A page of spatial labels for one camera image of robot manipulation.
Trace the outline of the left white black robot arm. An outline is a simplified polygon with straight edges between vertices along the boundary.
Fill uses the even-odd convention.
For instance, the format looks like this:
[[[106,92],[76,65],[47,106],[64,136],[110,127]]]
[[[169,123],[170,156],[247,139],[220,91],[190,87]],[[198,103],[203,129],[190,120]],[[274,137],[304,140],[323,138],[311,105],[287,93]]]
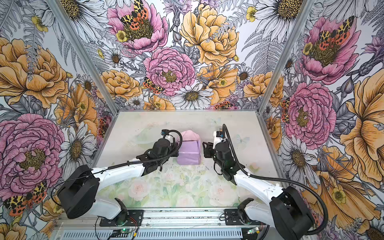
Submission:
[[[93,169],[87,165],[78,167],[57,193],[67,218],[77,219],[89,214],[102,217],[116,226],[125,225],[130,214],[124,203],[118,198],[114,201],[100,199],[97,194],[116,183],[162,170],[169,158],[178,156],[182,142],[161,138],[151,149],[126,163]]]

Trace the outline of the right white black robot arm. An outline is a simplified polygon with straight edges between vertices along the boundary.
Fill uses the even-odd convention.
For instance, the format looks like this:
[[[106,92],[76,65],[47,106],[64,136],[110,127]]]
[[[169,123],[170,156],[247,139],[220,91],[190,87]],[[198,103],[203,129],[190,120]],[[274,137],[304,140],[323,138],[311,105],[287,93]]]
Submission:
[[[205,158],[213,159],[214,165],[221,168],[222,177],[253,194],[236,211],[225,213],[228,225],[263,223],[275,228],[285,240],[299,240],[308,235],[315,220],[294,188],[282,188],[245,174],[245,166],[236,163],[227,142],[204,142],[203,149]]]

